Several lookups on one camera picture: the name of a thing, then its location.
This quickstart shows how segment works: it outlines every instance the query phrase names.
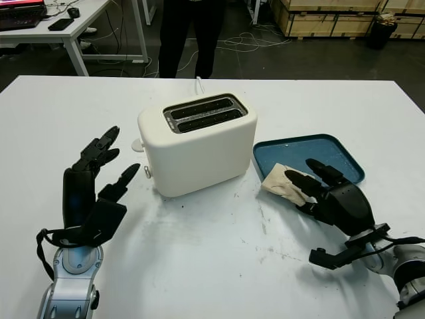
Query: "trash bin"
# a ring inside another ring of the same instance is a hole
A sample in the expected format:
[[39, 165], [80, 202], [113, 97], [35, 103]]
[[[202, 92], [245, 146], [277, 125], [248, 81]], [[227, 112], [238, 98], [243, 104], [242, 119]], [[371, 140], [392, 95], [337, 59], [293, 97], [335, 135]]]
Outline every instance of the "trash bin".
[[372, 49], [382, 49], [390, 39], [391, 34], [397, 29], [396, 22], [389, 23], [379, 18], [373, 24], [367, 39], [367, 46]]

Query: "wooden box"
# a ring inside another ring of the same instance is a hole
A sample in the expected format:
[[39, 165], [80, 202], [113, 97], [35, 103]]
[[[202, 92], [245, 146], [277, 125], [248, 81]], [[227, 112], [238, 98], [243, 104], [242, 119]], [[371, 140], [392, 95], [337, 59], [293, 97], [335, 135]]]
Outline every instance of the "wooden box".
[[374, 15], [303, 14], [281, 8], [276, 22], [286, 37], [364, 37], [373, 19]]
[[425, 15], [425, 0], [388, 0], [384, 3], [382, 11]]
[[280, 0], [270, 0], [270, 8], [272, 8], [274, 20], [277, 24], [279, 24], [280, 15], [282, 13], [282, 9], [284, 8], [284, 4]]
[[283, 9], [278, 24], [286, 37], [330, 37], [335, 15], [300, 15]]
[[421, 39], [420, 27], [423, 20], [424, 18], [422, 17], [396, 17], [398, 26], [391, 37], [397, 39]]
[[418, 30], [416, 30], [413, 39], [425, 40], [425, 18], [422, 21], [422, 24], [418, 27]]
[[370, 32], [374, 15], [340, 15], [332, 37], [364, 37]]
[[288, 11], [379, 11], [385, 0], [281, 0]]

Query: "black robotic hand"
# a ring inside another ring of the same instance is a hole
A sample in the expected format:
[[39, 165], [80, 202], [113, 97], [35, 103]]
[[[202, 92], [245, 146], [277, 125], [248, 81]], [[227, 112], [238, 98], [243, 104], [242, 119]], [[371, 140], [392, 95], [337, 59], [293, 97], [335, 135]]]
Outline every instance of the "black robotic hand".
[[348, 236], [359, 234], [375, 224], [371, 206], [356, 185], [332, 166], [325, 166], [311, 158], [305, 162], [328, 186], [323, 186], [308, 175], [286, 171], [286, 177], [295, 186], [317, 201], [298, 207], [300, 211], [315, 217], [318, 221], [337, 226]]
[[340, 171], [315, 159], [310, 158], [305, 162], [327, 186], [323, 186], [320, 181], [310, 176], [304, 176], [296, 171], [286, 171], [286, 177], [295, 186], [317, 201], [297, 208], [318, 221], [337, 226], [348, 236], [355, 236], [365, 231], [371, 232], [361, 237], [361, 241], [347, 241], [345, 243], [347, 250], [335, 256], [327, 254], [322, 248], [312, 250], [309, 261], [325, 268], [335, 269], [361, 258], [365, 245], [380, 234], [385, 235], [389, 230], [388, 225], [382, 224], [377, 229], [374, 228], [375, 220], [367, 198]]
[[93, 139], [80, 154], [80, 159], [67, 168], [63, 177], [63, 229], [42, 229], [37, 235], [37, 255], [51, 278], [53, 270], [47, 264], [41, 243], [46, 239], [61, 248], [98, 247], [109, 241], [120, 225], [127, 208], [118, 200], [126, 193], [128, 183], [140, 164], [129, 166], [115, 184], [107, 184], [96, 200], [95, 178], [100, 168], [115, 159], [119, 149], [109, 150], [120, 129], [110, 128], [101, 138]]

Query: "table surface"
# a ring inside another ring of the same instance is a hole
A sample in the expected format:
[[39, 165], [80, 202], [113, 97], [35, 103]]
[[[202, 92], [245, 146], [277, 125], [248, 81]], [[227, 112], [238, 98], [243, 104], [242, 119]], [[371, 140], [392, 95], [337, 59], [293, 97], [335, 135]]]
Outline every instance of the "table surface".
[[[94, 15], [97, 15], [101, 10], [104, 9], [110, 0], [79, 0], [73, 4], [73, 7], [76, 7], [80, 10], [80, 17], [75, 19], [73, 23], [71, 23], [65, 30], [62, 31], [50, 31], [48, 30], [48, 26], [52, 25], [59, 19], [69, 18], [68, 13], [65, 11], [59, 14], [56, 17], [51, 17], [48, 20], [41, 21], [39, 25], [32, 29], [21, 29], [21, 30], [11, 30], [11, 31], [1, 31], [0, 39], [4, 38], [28, 38], [28, 37], [37, 37], [37, 38], [66, 38], [73, 37], [81, 28], [82, 25], [86, 23], [88, 19], [91, 19]], [[45, 1], [47, 5], [53, 4], [52, 0]], [[56, 7], [47, 7], [47, 14], [53, 15], [58, 12]]]
[[[203, 80], [258, 113], [255, 141], [326, 133], [366, 172], [377, 223], [396, 237], [424, 236], [425, 116], [393, 82]], [[62, 174], [92, 138], [118, 125], [120, 156], [96, 189], [145, 155], [131, 150], [137, 115], [195, 95], [194, 80], [20, 76], [0, 94], [0, 317], [34, 318], [50, 284], [35, 235], [62, 227]], [[339, 270], [308, 263], [337, 253], [345, 236], [260, 191], [246, 174], [178, 198], [140, 171], [121, 202], [128, 212], [104, 245], [95, 318], [392, 318], [389, 277], [360, 261]], [[44, 245], [48, 260], [54, 247]]]

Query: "tray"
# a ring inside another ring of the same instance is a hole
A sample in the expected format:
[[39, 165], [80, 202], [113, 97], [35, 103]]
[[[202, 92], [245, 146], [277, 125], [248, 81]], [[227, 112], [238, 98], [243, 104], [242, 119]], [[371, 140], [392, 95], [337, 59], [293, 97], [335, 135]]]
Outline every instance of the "tray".
[[304, 171], [320, 180], [305, 163], [307, 158], [332, 165], [352, 183], [360, 183], [365, 178], [365, 172], [341, 142], [327, 134], [260, 142], [254, 145], [253, 152], [263, 178], [270, 173], [276, 163], [280, 163]]

